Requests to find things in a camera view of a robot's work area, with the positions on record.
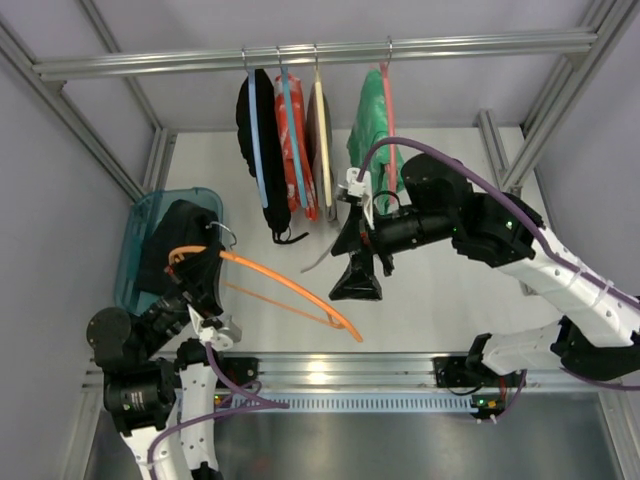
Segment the black trousers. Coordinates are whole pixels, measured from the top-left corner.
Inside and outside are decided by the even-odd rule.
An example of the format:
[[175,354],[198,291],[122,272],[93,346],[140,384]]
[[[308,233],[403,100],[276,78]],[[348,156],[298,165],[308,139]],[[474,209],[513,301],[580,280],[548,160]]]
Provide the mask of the black trousers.
[[219,220],[215,210],[187,200],[174,201],[142,244],[136,287],[157,296],[164,295],[173,285],[164,273],[170,252],[189,245],[208,246],[218,236],[217,227],[210,227],[210,223]]

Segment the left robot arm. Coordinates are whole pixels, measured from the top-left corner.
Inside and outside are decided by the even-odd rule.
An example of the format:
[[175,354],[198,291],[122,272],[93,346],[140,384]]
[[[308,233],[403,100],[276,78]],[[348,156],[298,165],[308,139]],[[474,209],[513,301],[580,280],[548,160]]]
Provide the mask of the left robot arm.
[[145,479],[219,479],[213,432],[218,376],[212,344],[223,323],[221,252],[177,247],[169,291],[139,315],[96,313],[86,338],[103,374],[103,403]]

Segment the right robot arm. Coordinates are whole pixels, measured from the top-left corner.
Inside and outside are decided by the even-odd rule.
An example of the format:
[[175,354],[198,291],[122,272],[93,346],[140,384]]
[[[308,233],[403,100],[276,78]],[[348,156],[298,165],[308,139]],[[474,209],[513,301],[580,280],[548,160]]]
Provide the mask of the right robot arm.
[[561,317],[537,329],[476,336],[467,354],[436,361],[440,387],[514,386],[528,370],[555,369],[602,383],[638,370],[638,300],[597,277],[534,209],[495,189],[475,191],[461,164],[427,153],[407,161],[401,177],[409,203],[382,214],[368,183],[349,174],[341,198],[350,211],[331,250],[349,264],[332,300],[380,300],[376,267],[390,275],[395,254],[447,240],[459,255],[527,285]]

